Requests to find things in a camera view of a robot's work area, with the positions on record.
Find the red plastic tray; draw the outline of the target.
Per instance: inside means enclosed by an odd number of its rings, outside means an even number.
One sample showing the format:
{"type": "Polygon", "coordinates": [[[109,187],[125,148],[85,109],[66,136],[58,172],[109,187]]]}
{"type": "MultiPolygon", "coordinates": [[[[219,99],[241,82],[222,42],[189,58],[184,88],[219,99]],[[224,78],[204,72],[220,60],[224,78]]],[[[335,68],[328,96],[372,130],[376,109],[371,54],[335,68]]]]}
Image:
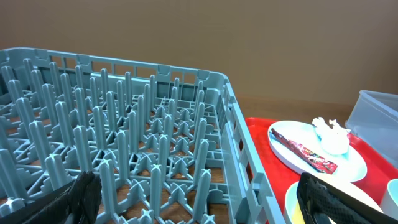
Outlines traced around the red plastic tray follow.
{"type": "MultiPolygon", "coordinates": [[[[246,119],[246,125],[271,183],[279,208],[283,210],[286,191],[299,180],[300,175],[285,166],[272,152],[266,131],[273,123],[275,121],[272,119],[246,119]]],[[[387,189],[387,183],[397,178],[397,169],[359,137],[350,134],[349,139],[351,146],[363,157],[368,168],[365,178],[354,184],[380,204],[387,189]]]]}

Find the mint green bowl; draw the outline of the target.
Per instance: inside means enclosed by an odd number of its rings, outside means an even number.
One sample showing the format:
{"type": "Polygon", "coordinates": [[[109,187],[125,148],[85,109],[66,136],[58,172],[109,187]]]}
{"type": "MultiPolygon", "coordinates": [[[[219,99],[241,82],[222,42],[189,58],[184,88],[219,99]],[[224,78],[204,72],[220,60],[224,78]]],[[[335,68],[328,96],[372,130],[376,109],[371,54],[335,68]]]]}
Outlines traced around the mint green bowl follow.
{"type": "Polygon", "coordinates": [[[384,214],[398,219],[398,179],[392,179],[388,182],[380,208],[384,214]]]}

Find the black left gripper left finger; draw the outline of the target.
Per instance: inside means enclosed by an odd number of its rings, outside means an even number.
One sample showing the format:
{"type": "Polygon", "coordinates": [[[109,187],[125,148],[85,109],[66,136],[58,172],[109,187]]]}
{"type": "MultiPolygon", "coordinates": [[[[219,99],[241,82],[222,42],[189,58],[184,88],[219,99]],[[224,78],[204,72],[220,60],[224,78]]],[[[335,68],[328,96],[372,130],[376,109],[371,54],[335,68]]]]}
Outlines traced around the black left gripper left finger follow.
{"type": "Polygon", "coordinates": [[[2,217],[1,223],[95,223],[101,188],[100,176],[83,171],[69,184],[2,217]]]}

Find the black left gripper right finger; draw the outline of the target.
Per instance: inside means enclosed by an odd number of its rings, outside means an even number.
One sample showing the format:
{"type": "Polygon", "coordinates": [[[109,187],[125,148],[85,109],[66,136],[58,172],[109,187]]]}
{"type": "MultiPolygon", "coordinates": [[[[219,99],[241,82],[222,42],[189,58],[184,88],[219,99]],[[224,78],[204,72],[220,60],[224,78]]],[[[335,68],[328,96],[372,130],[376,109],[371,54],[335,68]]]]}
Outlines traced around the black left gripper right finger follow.
{"type": "Polygon", "coordinates": [[[328,174],[304,172],[297,187],[297,199],[305,223],[397,223],[381,209],[360,201],[341,186],[352,184],[328,174]]]}

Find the clear plastic waste bin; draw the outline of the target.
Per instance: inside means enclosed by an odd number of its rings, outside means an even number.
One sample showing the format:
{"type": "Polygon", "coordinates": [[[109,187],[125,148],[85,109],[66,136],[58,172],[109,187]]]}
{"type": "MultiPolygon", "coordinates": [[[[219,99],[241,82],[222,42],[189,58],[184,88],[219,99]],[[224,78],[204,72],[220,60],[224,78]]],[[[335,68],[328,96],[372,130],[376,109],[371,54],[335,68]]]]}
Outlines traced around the clear plastic waste bin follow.
{"type": "Polygon", "coordinates": [[[361,90],[345,126],[397,167],[397,95],[361,90]]]}

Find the large light blue plate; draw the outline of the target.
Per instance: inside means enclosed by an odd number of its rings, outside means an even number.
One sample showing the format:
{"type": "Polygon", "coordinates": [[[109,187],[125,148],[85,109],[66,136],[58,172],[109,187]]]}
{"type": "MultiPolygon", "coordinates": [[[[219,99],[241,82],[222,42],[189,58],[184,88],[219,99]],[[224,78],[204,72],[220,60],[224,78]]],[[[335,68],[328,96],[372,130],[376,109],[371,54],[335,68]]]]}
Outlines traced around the large light blue plate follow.
{"type": "Polygon", "coordinates": [[[313,125],[299,121],[277,121],[268,128],[269,145],[277,158],[298,174],[303,172],[316,174],[317,170],[280,143],[271,133],[272,130],[277,131],[289,140],[302,144],[325,159],[334,162],[338,166],[333,173],[334,177],[345,179],[348,182],[357,182],[365,178],[368,172],[363,157],[353,146],[349,147],[347,153],[333,156],[322,149],[313,125]]]}

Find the light blue bowl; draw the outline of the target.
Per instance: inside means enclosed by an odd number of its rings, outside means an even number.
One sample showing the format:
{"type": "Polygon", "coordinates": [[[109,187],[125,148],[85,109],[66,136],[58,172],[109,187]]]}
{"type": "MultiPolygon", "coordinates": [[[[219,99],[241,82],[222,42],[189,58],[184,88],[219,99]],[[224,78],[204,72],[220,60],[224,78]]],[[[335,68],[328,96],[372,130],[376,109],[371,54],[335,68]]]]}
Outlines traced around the light blue bowl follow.
{"type": "MultiPolygon", "coordinates": [[[[359,200],[360,202],[378,210],[379,212],[382,213],[381,208],[379,205],[364,191],[362,191],[359,187],[355,186],[351,182],[348,182],[345,179],[341,179],[339,177],[335,177],[330,174],[315,174],[318,178],[321,180],[324,180],[328,184],[331,184],[332,186],[336,187],[337,189],[343,191],[344,193],[347,193],[348,195],[354,197],[355,199],[359,200]]],[[[298,202],[297,199],[297,187],[298,187],[298,182],[295,182],[292,184],[285,195],[285,205],[284,205],[284,220],[286,223],[292,223],[292,215],[293,215],[293,210],[296,206],[296,203],[298,202]]]]}

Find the red snack wrapper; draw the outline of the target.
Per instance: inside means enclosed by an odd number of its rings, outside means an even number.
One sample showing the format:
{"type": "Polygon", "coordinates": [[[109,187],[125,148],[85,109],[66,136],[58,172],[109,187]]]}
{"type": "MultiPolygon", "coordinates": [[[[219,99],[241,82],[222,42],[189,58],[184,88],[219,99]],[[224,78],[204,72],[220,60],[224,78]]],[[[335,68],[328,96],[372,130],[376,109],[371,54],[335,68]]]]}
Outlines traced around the red snack wrapper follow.
{"type": "Polygon", "coordinates": [[[333,174],[336,171],[338,166],[334,162],[329,161],[319,154],[307,149],[300,143],[285,138],[274,128],[271,129],[271,133],[274,135],[276,140],[278,140],[287,149],[292,151],[296,156],[299,156],[299,158],[304,160],[316,171],[326,174],[333,174]]]}

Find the yellow plastic cup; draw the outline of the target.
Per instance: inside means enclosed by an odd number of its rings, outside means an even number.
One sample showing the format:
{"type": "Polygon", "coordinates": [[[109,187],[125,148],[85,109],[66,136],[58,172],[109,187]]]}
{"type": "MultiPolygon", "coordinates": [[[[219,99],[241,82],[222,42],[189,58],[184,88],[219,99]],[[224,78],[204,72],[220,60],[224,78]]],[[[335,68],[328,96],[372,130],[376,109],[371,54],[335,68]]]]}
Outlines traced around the yellow plastic cup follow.
{"type": "Polygon", "coordinates": [[[296,203],[296,206],[293,210],[292,223],[293,224],[305,224],[302,212],[300,210],[300,205],[298,202],[296,203]]]}

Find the white tissue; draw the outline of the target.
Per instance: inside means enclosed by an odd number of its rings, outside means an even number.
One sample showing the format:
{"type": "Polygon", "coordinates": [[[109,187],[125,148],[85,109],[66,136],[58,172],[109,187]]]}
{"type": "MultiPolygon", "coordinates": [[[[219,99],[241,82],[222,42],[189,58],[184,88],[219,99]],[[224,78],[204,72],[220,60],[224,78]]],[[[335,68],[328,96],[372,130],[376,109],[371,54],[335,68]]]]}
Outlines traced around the white tissue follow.
{"type": "Polygon", "coordinates": [[[351,132],[350,129],[340,126],[336,119],[330,119],[329,124],[327,124],[322,117],[314,118],[312,124],[324,151],[334,156],[349,151],[348,134],[351,132]]]}

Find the grey plastic dishwasher rack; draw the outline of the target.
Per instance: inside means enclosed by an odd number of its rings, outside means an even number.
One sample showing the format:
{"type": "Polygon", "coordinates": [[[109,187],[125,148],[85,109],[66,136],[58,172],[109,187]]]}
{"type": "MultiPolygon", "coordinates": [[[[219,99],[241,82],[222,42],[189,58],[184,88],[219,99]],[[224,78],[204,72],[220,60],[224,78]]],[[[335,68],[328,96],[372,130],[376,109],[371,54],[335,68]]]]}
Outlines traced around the grey plastic dishwasher rack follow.
{"type": "Polygon", "coordinates": [[[92,171],[95,223],[283,223],[226,75],[1,50],[1,218],[92,171]]]}

